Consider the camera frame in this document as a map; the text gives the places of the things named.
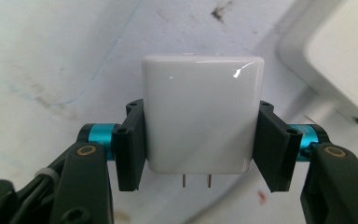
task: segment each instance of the white power adapter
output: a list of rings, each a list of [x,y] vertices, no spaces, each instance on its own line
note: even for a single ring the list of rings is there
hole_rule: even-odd
[[[250,167],[264,61],[151,55],[143,63],[147,158],[166,174],[239,174]]]

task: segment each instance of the stain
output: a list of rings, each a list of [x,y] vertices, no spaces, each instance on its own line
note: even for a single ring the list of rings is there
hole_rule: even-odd
[[[31,80],[31,76],[28,75],[28,74],[24,74],[24,75],[22,76],[22,78],[23,78],[25,81]]]
[[[129,224],[131,223],[131,217],[125,212],[115,210],[115,223],[117,224]]]
[[[12,61],[3,61],[2,63],[8,64],[8,66],[10,66],[10,69],[14,70],[13,73],[15,72],[16,74],[25,74],[26,76],[28,76],[26,68],[23,67],[21,64],[17,64]]]
[[[42,91],[45,90],[45,88],[44,88],[42,85],[40,85],[39,83],[33,83],[33,84],[31,85],[31,87],[32,87],[34,90],[36,90],[37,93],[41,93]]]
[[[64,71],[65,71],[65,67],[61,67],[61,68],[60,68],[59,75],[62,76]]]
[[[260,205],[264,205],[267,202],[267,195],[261,189],[257,192],[257,195],[259,197]]]
[[[76,120],[76,119],[79,119],[79,116],[77,115],[77,113],[71,113],[70,115],[68,115],[68,119]]]
[[[40,96],[37,96],[36,98],[34,98],[40,105],[42,105],[44,108],[46,109],[50,109],[50,104],[48,102],[45,101],[45,99],[43,99]]]
[[[194,23],[200,24],[199,20],[197,20],[197,17],[193,13],[190,13],[189,17]]]
[[[233,4],[232,1],[229,1],[227,3],[225,3],[222,7],[216,7],[213,12],[211,12],[211,15],[217,19],[218,21],[223,23],[223,16],[225,14],[225,11],[227,9],[227,7],[231,6]]]
[[[158,9],[156,11],[156,13],[163,19],[165,20],[166,22],[170,22],[170,20],[168,19],[168,17],[165,15],[164,11],[161,10],[161,9]]]

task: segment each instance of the metal prong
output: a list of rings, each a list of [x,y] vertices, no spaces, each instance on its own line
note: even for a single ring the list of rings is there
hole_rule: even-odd
[[[212,175],[208,175],[208,188],[211,188],[212,185]]]
[[[182,187],[183,188],[186,187],[186,175],[183,175],[183,177],[182,177]]]

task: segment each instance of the brass screw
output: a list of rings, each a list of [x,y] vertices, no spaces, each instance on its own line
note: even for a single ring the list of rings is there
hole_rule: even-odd
[[[79,156],[88,156],[89,154],[94,153],[97,150],[95,146],[84,146],[76,151],[76,154]]]
[[[347,156],[347,153],[345,153],[341,148],[337,148],[337,147],[325,147],[324,151],[335,157]]]

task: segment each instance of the blue ring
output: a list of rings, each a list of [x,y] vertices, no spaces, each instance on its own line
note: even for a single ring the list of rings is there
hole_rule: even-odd
[[[304,154],[310,154],[310,144],[319,143],[318,134],[309,124],[290,124],[290,127],[303,133],[300,150],[298,151],[297,161],[309,161],[310,158],[304,157]]]
[[[112,154],[112,131],[115,125],[115,123],[96,123],[92,125],[89,131],[89,142],[103,145],[106,151],[106,158],[109,161],[115,159]]]

